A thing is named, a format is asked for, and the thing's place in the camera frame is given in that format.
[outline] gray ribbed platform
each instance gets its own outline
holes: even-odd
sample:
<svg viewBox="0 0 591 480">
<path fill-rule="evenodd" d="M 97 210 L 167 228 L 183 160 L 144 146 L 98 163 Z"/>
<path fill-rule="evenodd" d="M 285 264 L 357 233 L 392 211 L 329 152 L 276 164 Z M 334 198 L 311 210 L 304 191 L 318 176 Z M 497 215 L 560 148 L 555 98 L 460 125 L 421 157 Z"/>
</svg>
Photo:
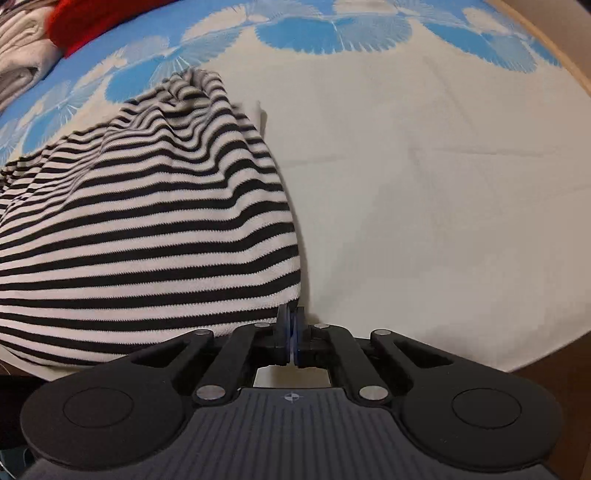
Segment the gray ribbed platform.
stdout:
<svg viewBox="0 0 591 480">
<path fill-rule="evenodd" d="M 246 388 L 230 405 L 197 410 L 166 450 L 136 465 L 75 472 L 42 460 L 23 480 L 556 480 L 541 465 L 488 474 L 419 451 L 380 408 L 340 388 Z"/>
</svg>

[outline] logo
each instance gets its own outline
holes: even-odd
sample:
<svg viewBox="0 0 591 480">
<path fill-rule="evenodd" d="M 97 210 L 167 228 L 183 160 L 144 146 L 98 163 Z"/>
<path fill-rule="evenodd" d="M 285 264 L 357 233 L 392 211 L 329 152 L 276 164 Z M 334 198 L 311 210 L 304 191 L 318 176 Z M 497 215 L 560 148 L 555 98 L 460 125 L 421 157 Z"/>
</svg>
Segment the logo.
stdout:
<svg viewBox="0 0 591 480">
<path fill-rule="evenodd" d="M 289 403 L 294 404 L 299 399 L 301 399 L 302 396 L 301 395 L 298 395 L 297 393 L 294 393 L 294 392 L 289 392 L 283 398 L 286 399 Z"/>
</svg>

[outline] folded clothing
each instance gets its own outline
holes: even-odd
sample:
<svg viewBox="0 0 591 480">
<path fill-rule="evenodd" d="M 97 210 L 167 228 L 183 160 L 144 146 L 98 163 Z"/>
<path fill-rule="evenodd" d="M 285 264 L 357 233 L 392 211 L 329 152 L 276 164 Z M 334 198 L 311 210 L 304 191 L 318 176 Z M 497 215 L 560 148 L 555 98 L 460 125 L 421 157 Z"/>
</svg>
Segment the folded clothing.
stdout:
<svg viewBox="0 0 591 480">
<path fill-rule="evenodd" d="M 0 112 L 43 80 L 60 57 L 60 50 L 47 39 L 0 55 Z"/>
<path fill-rule="evenodd" d="M 58 0 L 21 0 L 6 2 L 0 6 L 0 25 L 4 25 L 21 12 L 29 12 L 36 8 L 55 5 Z"/>
<path fill-rule="evenodd" d="M 220 77 L 175 73 L 0 170 L 0 348 L 51 371 L 273 322 L 300 295 L 295 232 Z"/>
<path fill-rule="evenodd" d="M 19 12 L 2 25 L 0 27 L 0 55 L 42 39 L 45 36 L 45 21 L 51 12 L 53 12 L 53 7 Z"/>
<path fill-rule="evenodd" d="M 54 44 L 68 57 L 117 25 L 175 0 L 60 0 L 47 21 Z"/>
</svg>

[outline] round black pad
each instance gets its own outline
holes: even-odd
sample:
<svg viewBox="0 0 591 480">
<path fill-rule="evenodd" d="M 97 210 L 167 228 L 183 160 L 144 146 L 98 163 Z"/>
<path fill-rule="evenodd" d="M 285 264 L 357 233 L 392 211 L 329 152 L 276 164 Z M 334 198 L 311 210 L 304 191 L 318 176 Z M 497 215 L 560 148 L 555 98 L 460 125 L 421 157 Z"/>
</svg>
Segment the round black pad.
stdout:
<svg viewBox="0 0 591 480">
<path fill-rule="evenodd" d="M 162 448 L 183 417 L 180 397 L 162 370 L 113 362 L 37 390 L 22 409 L 21 426 L 39 456 L 102 470 Z"/>
<path fill-rule="evenodd" d="M 541 461 L 558 439 L 560 407 L 533 382 L 476 364 L 425 369 L 418 379 L 402 421 L 435 458 L 507 471 Z"/>
<path fill-rule="evenodd" d="M 64 406 L 64 414 L 75 425 L 98 429 L 125 420 L 133 409 L 134 401 L 127 393 L 97 387 L 70 397 Z"/>
<path fill-rule="evenodd" d="M 521 405 L 508 393 L 492 388 L 474 388 L 453 399 L 453 411 L 469 425 L 501 429 L 521 415 Z"/>
</svg>

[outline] white bedspread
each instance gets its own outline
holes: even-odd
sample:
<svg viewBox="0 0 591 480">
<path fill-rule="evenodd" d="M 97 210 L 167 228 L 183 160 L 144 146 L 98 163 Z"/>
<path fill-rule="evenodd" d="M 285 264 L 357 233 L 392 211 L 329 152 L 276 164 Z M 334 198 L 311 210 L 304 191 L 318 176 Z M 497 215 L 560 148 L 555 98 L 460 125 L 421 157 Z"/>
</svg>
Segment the white bedspread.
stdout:
<svg viewBox="0 0 591 480">
<path fill-rule="evenodd" d="M 309 316 L 361 337 L 390 328 L 504 370 L 591 330 L 583 89 L 485 4 L 317 3 L 200 13 L 177 44 L 157 22 L 173 24 L 179 8 L 185 18 L 197 0 L 140 17 L 123 27 L 152 37 L 65 84 L 68 61 L 107 45 L 90 44 L 46 80 L 61 82 L 7 111 L 0 137 L 12 143 L 0 154 L 100 121 L 171 69 L 201 64 L 267 113 Z M 290 13 L 273 16 L 279 4 Z"/>
</svg>

